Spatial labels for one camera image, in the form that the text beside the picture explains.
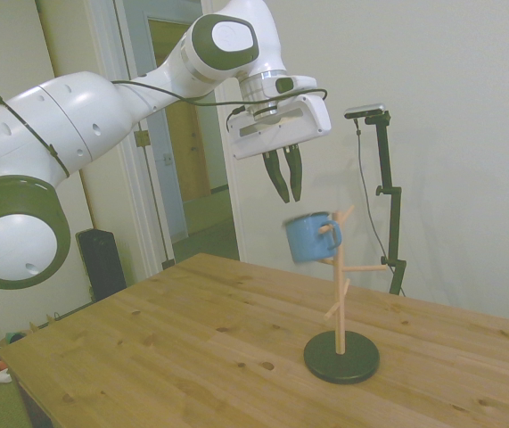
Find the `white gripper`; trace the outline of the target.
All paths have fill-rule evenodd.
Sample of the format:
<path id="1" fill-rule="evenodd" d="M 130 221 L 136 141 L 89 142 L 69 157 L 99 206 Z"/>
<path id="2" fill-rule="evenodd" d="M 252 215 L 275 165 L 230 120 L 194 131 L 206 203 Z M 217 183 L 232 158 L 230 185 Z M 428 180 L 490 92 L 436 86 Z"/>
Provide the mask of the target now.
<path id="1" fill-rule="evenodd" d="M 280 170 L 276 149 L 285 148 L 294 201 L 302 192 L 302 160 L 297 144 L 326 136 L 331 121 L 319 95 L 298 95 L 279 103 L 277 113 L 255 120 L 249 113 L 229 120 L 231 151 L 237 160 L 262 154 L 267 174 L 284 203 L 290 202 L 288 186 Z"/>

